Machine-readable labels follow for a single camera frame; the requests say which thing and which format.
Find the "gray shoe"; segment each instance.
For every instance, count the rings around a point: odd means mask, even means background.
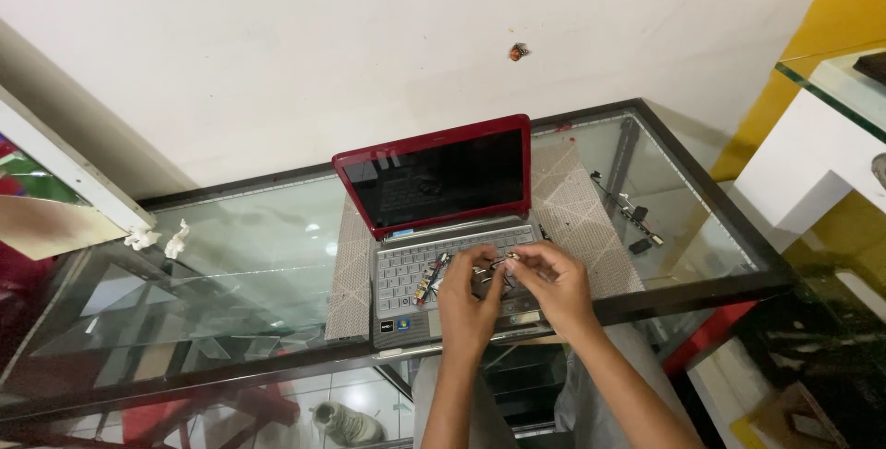
[[[382,424],[338,402],[321,402],[314,408],[314,424],[332,442],[349,447],[356,443],[384,440]]]

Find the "red laptop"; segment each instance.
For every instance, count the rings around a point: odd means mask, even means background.
[[[529,117],[511,115],[332,158],[376,239],[370,314],[379,356],[440,346],[436,286],[424,299],[415,292],[441,254],[491,244],[503,256],[541,239],[531,208],[529,134]],[[487,287],[473,282],[478,296]],[[532,294],[509,279],[493,340],[549,330]]]

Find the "black screen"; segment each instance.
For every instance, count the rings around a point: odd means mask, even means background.
[[[519,129],[344,167],[375,227],[523,199]]]

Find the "gray pants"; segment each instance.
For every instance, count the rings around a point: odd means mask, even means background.
[[[680,398],[677,398],[655,354],[640,333],[627,323],[607,327],[605,331],[646,383],[681,420],[692,427]],[[628,449],[630,445],[625,432],[621,430],[600,391],[593,385],[581,360],[575,353],[570,353],[567,361],[566,386],[557,399],[557,431],[571,430],[575,435],[576,449]],[[439,365],[440,356],[422,359],[415,375],[412,392],[415,399],[413,446],[416,449],[421,446],[425,434]],[[474,383],[471,432],[468,438],[470,449],[516,447],[514,432],[498,412],[492,392],[479,375]]]

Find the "beige patterned mat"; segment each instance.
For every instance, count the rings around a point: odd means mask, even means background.
[[[593,298],[642,291],[640,277],[571,142],[533,149],[533,210],[554,241],[587,268]],[[326,339],[367,335],[372,237],[345,198]]]

